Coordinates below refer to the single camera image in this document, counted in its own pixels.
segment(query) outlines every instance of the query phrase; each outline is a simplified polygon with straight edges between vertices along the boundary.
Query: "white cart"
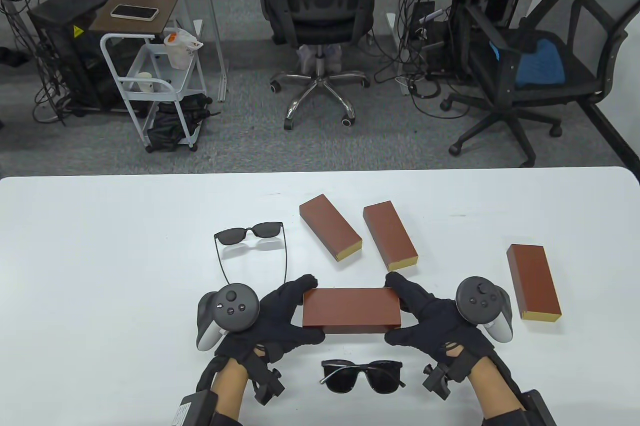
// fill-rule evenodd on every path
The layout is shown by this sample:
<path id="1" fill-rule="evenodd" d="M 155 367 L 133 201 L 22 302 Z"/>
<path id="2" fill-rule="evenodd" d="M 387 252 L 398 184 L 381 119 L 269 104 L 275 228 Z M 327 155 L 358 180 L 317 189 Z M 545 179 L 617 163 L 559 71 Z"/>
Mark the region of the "white cart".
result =
<path id="1" fill-rule="evenodd" d="M 202 28 L 202 22 L 196 20 L 194 22 L 194 25 L 196 28 L 196 35 L 199 36 Z M 174 33 L 175 31 L 175 28 L 164 29 L 165 34 Z M 151 127 L 153 127 L 156 113 L 158 112 L 158 104 L 160 102 L 173 102 L 176 111 L 178 112 L 178 117 L 180 118 L 180 123 L 182 124 L 182 129 L 185 135 L 185 138 L 180 140 L 178 144 L 189 145 L 189 149 L 191 151 L 196 151 L 198 149 L 196 141 L 198 140 L 198 135 L 200 133 L 202 123 L 197 126 L 193 134 L 190 134 L 189 129 L 187 129 L 185 116 L 183 115 L 183 110 L 180 106 L 180 102 L 185 97 L 199 94 L 205 95 L 207 104 L 211 104 L 213 102 L 213 100 L 207 96 L 207 87 L 204 83 L 204 77 L 202 76 L 202 67 L 200 59 L 198 57 L 198 51 L 193 52 L 193 56 L 190 59 L 189 67 L 186 68 L 186 70 L 178 70 L 176 68 L 173 68 L 169 63 L 169 57 L 167 56 L 167 47 L 164 44 L 155 44 L 150 42 L 150 40 L 153 40 L 154 37 L 154 35 L 146 35 L 141 33 L 107 33 L 100 40 L 100 49 L 102 49 L 102 54 L 107 61 L 109 70 L 113 76 L 114 81 L 116 82 L 116 86 L 118 86 L 118 90 L 122 96 L 122 100 L 126 106 L 126 109 L 128 110 L 129 115 L 131 116 L 131 119 L 133 120 L 135 129 L 137 130 L 137 133 L 139 134 L 140 140 L 142 140 L 142 144 L 146 148 L 146 151 L 150 153 L 153 151 L 153 147 L 151 146 L 151 142 L 149 141 L 147 132 Z M 107 50 L 107 42 L 112 38 L 144 39 L 144 45 L 142 45 L 140 50 L 137 52 L 137 56 L 135 56 L 135 60 L 129 68 L 128 73 L 126 73 L 126 76 L 118 75 L 118 72 L 116 72 L 116 68 L 114 66 L 114 62 L 109 56 L 109 51 Z M 194 72 L 194 69 L 196 68 L 198 70 L 199 89 L 190 88 L 192 74 Z M 152 77 L 137 77 L 138 73 L 140 72 L 149 72 L 151 73 Z M 140 83 L 151 83 L 153 85 L 154 91 L 152 93 L 141 91 Z M 142 126 L 140 125 L 140 121 L 136 117 L 136 113 L 131 106 L 132 101 L 151 102 L 149 113 Z"/>

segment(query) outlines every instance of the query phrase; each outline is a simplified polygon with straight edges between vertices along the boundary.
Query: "sunglasses frame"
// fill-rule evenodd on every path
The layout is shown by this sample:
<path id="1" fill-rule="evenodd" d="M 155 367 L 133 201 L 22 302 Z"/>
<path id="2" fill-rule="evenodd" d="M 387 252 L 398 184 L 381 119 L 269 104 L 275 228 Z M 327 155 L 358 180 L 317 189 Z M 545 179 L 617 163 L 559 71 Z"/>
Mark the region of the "sunglasses frame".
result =
<path id="1" fill-rule="evenodd" d="M 276 234 L 274 236 L 259 236 L 259 235 L 256 234 L 256 232 L 255 232 L 256 227 L 259 227 L 260 225 L 270 225 L 270 224 L 279 225 L 278 234 Z M 222 233 L 227 232 L 229 230 L 237 230 L 237 229 L 244 229 L 244 235 L 242 236 L 242 239 L 240 241 L 237 241 L 237 243 L 229 243 L 229 244 L 224 244 L 224 243 L 222 243 L 222 241 L 220 241 L 219 236 Z M 286 283 L 287 282 L 288 253 L 287 253 L 287 235 L 284 232 L 284 223 L 282 223 L 281 221 L 263 221 L 262 223 L 256 223 L 255 225 L 253 225 L 253 227 L 249 227 L 249 228 L 227 228 L 226 230 L 222 230 L 222 231 L 219 231 L 219 232 L 214 234 L 213 242 L 215 243 L 215 254 L 217 254 L 217 263 L 220 265 L 220 271 L 222 271 L 222 275 L 224 276 L 224 280 L 226 280 L 226 284 L 230 285 L 231 283 L 229 282 L 229 278 L 227 278 L 227 274 L 225 273 L 225 269 L 222 267 L 222 259 L 220 258 L 220 250 L 218 249 L 218 241 L 220 241 L 220 243 L 224 244 L 225 246 L 231 246 L 231 245 L 234 245 L 234 244 L 242 243 L 242 241 L 244 241 L 245 238 L 247 238 L 247 231 L 252 232 L 253 235 L 256 236 L 256 238 L 275 238 L 282 232 L 282 237 L 284 239 L 284 280 L 283 280 L 282 283 L 283 284 Z"/>
<path id="2" fill-rule="evenodd" d="M 391 374 L 391 372 L 387 371 L 387 369 L 382 368 L 380 366 L 376 366 L 376 364 L 381 364 L 381 363 L 391 364 L 394 368 L 397 368 L 398 369 L 398 377 L 396 378 L 393 374 Z M 391 393 L 395 393 L 396 391 L 398 391 L 398 388 L 396 388 L 395 390 L 391 391 L 390 393 L 380 393 L 380 392 L 376 391 L 376 389 L 371 384 L 371 379 L 370 379 L 369 375 L 367 374 L 368 370 L 372 370 L 372 369 L 375 369 L 377 371 L 382 371 L 383 373 L 385 373 L 387 376 L 389 376 L 389 378 L 391 378 L 392 380 L 397 382 L 398 387 L 402 387 L 402 388 L 406 387 L 406 385 L 400 380 L 400 369 L 402 368 L 402 363 L 398 362 L 398 361 L 380 360 L 380 361 L 370 362 L 368 364 L 357 365 L 357 364 L 354 364 L 354 362 L 351 362 L 349 360 L 326 360 L 326 361 L 323 361 L 322 363 L 320 363 L 320 366 L 322 366 L 323 369 L 325 367 L 327 367 L 327 366 L 333 366 L 333 367 L 337 367 L 338 368 L 335 371 L 332 371 L 331 373 L 326 375 L 324 378 L 322 378 L 322 380 L 320 380 L 320 384 L 321 385 L 327 384 L 327 381 L 329 380 L 329 378 L 331 378 L 331 376 L 333 376 L 334 374 L 336 374 L 336 373 L 338 373 L 340 371 L 344 371 L 345 369 L 353 369 L 353 368 L 357 368 L 358 369 L 358 372 L 355 375 L 355 380 L 353 381 L 353 385 L 350 388 L 350 390 L 347 391 L 346 393 L 348 393 L 352 389 L 354 389 L 354 387 L 356 385 L 356 382 L 358 381 L 358 376 L 360 375 L 361 372 L 363 372 L 365 374 L 366 381 L 368 382 L 368 385 L 371 387 L 371 389 L 374 390 L 375 392 L 377 392 L 378 394 L 391 394 Z M 329 388 L 329 391 L 331 391 L 332 393 L 336 393 L 331 388 Z"/>

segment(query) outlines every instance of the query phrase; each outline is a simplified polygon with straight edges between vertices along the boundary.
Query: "white controller grip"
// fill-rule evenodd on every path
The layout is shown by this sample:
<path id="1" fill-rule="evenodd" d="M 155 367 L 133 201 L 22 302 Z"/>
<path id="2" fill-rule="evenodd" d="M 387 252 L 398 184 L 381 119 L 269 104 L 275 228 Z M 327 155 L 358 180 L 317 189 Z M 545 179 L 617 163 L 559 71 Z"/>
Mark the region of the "white controller grip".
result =
<path id="1" fill-rule="evenodd" d="M 204 334 L 202 335 L 197 346 L 200 351 L 208 351 L 213 348 L 218 341 L 222 339 L 222 336 L 226 335 L 226 330 L 221 330 L 215 321 L 212 321 L 208 326 Z"/>
<path id="2" fill-rule="evenodd" d="M 505 313 L 501 312 L 491 323 L 483 324 L 486 332 L 489 333 L 498 343 L 508 343 L 514 339 L 514 330 L 505 317 Z"/>

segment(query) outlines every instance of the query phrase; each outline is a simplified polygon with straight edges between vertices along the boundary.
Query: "white table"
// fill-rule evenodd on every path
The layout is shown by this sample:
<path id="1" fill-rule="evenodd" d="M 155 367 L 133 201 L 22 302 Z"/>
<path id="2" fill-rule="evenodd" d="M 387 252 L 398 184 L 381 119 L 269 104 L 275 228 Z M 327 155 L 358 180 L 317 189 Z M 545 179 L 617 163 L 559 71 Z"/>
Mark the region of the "white table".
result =
<path id="1" fill-rule="evenodd" d="M 363 237 L 362 252 L 339 264 L 298 214 L 320 193 Z M 0 424 L 169 425 L 211 357 L 195 348 L 195 312 L 223 284 L 214 233 L 281 220 L 289 278 L 379 287 L 386 269 L 362 208 L 389 199 L 420 255 L 402 272 L 437 295 L 482 275 L 513 297 L 508 246 L 543 244 L 563 317 L 516 317 L 514 340 L 498 352 L 523 389 L 542 392 L 558 425 L 640 424 L 640 188 L 621 168 L 3 179 Z M 280 246 L 248 238 L 222 250 L 230 280 L 261 296 L 277 287 Z M 320 361 L 332 358 L 400 360 L 407 387 L 380 396 L 361 376 L 347 396 L 332 394 L 318 384 Z M 286 390 L 267 407 L 248 388 L 240 420 L 480 424 L 468 382 L 452 385 L 446 402 L 421 386 L 428 362 L 381 335 L 331 335 L 278 362 Z"/>

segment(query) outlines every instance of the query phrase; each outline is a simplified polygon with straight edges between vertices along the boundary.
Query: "warning sticker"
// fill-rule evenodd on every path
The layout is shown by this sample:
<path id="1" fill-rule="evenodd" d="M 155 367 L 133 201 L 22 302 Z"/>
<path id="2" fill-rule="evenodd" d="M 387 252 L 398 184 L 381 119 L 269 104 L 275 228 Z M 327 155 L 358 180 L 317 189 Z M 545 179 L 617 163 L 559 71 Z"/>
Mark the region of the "warning sticker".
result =
<path id="1" fill-rule="evenodd" d="M 187 417 L 187 413 L 189 412 L 189 407 L 191 403 L 181 404 L 178 411 L 175 413 L 175 417 L 173 418 L 173 422 L 171 426 L 183 426 L 185 423 L 185 418 Z"/>

